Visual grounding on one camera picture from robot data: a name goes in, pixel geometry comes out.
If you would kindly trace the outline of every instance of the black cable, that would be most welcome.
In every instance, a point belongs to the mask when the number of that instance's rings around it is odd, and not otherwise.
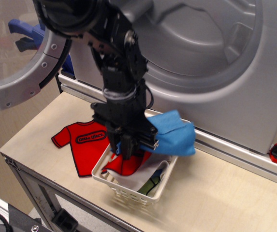
[[[147,85],[145,85],[146,89],[148,90],[148,92],[150,93],[151,95],[151,99],[150,99],[150,103],[149,105],[147,106],[147,109],[150,109],[152,106],[153,106],[153,103],[154,103],[154,99],[153,99],[153,95],[152,95],[152,92],[151,90],[149,89],[149,87]]]
[[[1,214],[0,214],[0,220],[4,223],[4,226],[6,228],[6,232],[13,232],[12,227],[9,225],[6,218],[4,218]]]

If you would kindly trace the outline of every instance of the blue clamp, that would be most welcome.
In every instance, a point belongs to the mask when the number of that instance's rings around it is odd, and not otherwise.
[[[15,42],[20,52],[24,52],[26,50],[38,50],[43,42],[43,38],[45,35],[45,25],[42,23],[33,27],[26,22],[20,21],[18,19],[12,19],[8,23],[8,28],[10,33],[18,33],[27,36]],[[74,76],[74,70],[70,55],[66,57],[62,68],[63,71]]]

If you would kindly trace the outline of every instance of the white basket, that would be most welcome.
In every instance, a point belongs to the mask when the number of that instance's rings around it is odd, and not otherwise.
[[[98,163],[95,165],[94,169],[92,170],[92,177],[95,180],[107,184],[116,194],[124,198],[128,198],[133,201],[139,202],[143,205],[149,205],[159,201],[178,157],[172,157],[172,160],[170,161],[164,176],[162,177],[160,183],[157,184],[156,189],[154,190],[154,195],[151,197],[119,185],[118,182],[109,174],[109,172],[102,174],[103,167],[108,162],[112,161],[112,154],[113,153],[111,152],[111,147],[109,145],[102,157],[100,158],[100,160],[98,161]]]

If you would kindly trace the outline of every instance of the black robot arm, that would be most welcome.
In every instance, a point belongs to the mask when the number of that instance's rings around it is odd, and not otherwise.
[[[123,158],[129,159],[140,145],[155,149],[158,130],[145,117],[147,60],[131,22],[107,0],[33,1],[51,31],[91,47],[107,99],[91,105],[93,117],[107,127],[113,151],[121,142]]]

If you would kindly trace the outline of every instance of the blue towel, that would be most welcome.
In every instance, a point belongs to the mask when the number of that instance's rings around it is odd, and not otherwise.
[[[195,131],[192,123],[184,123],[177,110],[147,118],[157,129],[159,146],[152,150],[146,146],[141,149],[157,154],[190,156],[195,154]]]

